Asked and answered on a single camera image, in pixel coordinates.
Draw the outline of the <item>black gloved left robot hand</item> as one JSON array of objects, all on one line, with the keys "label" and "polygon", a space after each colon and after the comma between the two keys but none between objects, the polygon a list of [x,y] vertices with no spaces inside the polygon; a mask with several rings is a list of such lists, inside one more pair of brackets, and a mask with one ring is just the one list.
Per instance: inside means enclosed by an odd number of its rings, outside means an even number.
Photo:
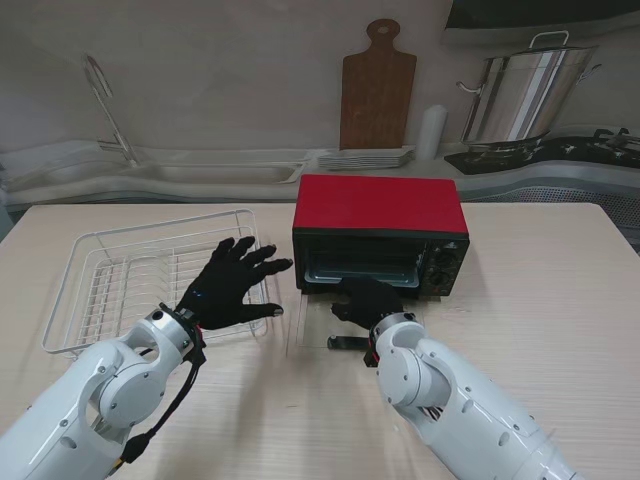
[{"label": "black gloved left robot hand", "polygon": [[293,266],[291,259],[272,258],[276,246],[254,249],[254,243],[252,236],[221,241],[185,290],[175,312],[188,316],[204,330],[219,330],[282,315],[283,307],[278,304],[244,302],[251,287]]}]

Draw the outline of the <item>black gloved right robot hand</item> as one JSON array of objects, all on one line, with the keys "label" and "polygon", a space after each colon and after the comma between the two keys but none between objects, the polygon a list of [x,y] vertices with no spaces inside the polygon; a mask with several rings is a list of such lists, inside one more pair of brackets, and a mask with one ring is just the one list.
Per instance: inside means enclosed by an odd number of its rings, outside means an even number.
[{"label": "black gloved right robot hand", "polygon": [[334,303],[331,312],[342,322],[370,331],[386,317],[404,311],[400,296],[387,283],[370,277],[353,277],[342,279],[338,287],[348,301]]}]

